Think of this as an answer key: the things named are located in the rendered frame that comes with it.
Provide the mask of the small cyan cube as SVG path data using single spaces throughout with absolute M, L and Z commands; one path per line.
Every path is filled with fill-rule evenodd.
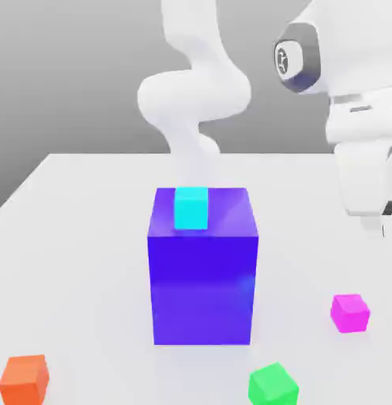
M 207 187 L 177 187 L 175 189 L 175 229 L 207 229 L 208 211 L 209 191 Z

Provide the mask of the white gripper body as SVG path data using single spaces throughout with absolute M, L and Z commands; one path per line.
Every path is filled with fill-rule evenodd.
M 334 157 L 348 214 L 382 215 L 392 202 L 392 141 L 342 142 Z

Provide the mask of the small magenta cube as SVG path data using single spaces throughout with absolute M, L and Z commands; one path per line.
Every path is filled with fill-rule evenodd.
M 359 294 L 334 295 L 330 317 L 340 333 L 363 332 L 367 330 L 370 309 Z

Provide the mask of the small green cube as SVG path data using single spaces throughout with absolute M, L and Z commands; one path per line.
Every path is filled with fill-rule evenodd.
M 248 398 L 252 405 L 297 405 L 299 386 L 279 363 L 251 373 Z

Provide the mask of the large purple box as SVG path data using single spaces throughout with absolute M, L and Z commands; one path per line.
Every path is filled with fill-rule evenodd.
M 156 190 L 147 235 L 156 345 L 251 341 L 258 230 L 244 188 L 209 189 L 209 227 L 177 230 L 174 190 Z

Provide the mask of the small orange cube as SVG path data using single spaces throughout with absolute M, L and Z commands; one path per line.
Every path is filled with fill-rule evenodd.
M 4 405 L 43 405 L 49 380 L 43 354 L 10 357 L 0 380 Z

